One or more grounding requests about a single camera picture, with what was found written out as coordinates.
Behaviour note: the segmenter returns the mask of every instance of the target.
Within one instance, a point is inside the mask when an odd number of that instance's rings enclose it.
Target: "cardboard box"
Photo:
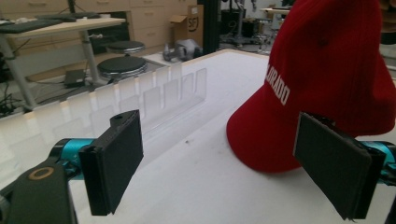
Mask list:
[[[174,41],[193,39],[200,47],[204,46],[204,6],[188,6],[187,15],[173,15]]]

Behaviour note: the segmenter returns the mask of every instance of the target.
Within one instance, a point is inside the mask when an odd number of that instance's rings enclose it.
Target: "white wall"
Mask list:
[[[234,0],[228,0],[228,1],[233,1],[233,7],[237,8],[236,3]],[[269,5],[276,4],[277,7],[282,6],[282,0],[256,0],[256,6],[257,9],[254,12],[253,11],[253,5],[251,3],[251,0],[245,0],[245,9],[247,10],[246,17],[247,18],[264,18],[265,14],[263,11],[260,11],[260,8],[268,7]],[[230,2],[222,2],[221,1],[221,9],[228,9],[230,7]]]

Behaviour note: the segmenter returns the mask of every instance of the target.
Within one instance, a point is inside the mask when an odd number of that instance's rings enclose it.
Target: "equipment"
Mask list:
[[[20,34],[40,28],[44,28],[51,25],[62,23],[59,20],[35,20],[27,21],[19,24],[4,25],[0,26],[0,34]]]
[[[63,139],[48,158],[0,190],[0,222],[78,223],[67,181],[85,180],[94,216],[115,213],[143,159],[139,111],[110,120],[97,139]]]
[[[396,186],[396,146],[359,142],[318,115],[300,113],[293,154],[343,219],[366,218],[377,183]]]
[[[168,44],[165,45],[163,50],[163,58],[170,62],[173,58],[179,58],[181,61],[200,57],[203,55],[203,49],[193,39],[178,40],[175,44],[175,50],[170,51]]]
[[[64,76],[64,85],[66,88],[77,88],[85,86],[85,72],[82,69],[66,71]]]

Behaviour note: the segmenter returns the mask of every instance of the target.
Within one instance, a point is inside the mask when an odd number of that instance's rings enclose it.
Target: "stool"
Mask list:
[[[118,41],[106,47],[107,52],[124,54],[124,57],[111,58],[97,65],[100,76],[106,79],[121,80],[127,77],[137,77],[147,69],[146,60],[134,56],[145,49],[145,45],[138,41]]]

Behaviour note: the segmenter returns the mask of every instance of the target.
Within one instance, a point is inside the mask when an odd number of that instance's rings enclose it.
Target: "metal table leg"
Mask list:
[[[92,82],[98,83],[99,73],[98,73],[98,69],[96,67],[96,62],[95,62],[95,58],[93,55],[92,44],[91,44],[91,40],[88,35],[88,31],[81,31],[80,35],[82,38],[82,47],[84,48],[84,54],[88,60],[89,66],[90,66]]]
[[[34,107],[37,106],[37,103],[35,102],[35,98],[33,97],[33,94],[30,92],[30,88],[27,84],[27,81],[21,69],[18,67],[17,62],[15,61],[16,57],[12,52],[12,49],[9,46],[7,39],[4,35],[0,35],[0,47],[6,59],[7,66],[11,71],[15,81],[18,84],[24,100],[26,101],[25,107],[27,109],[33,109]]]

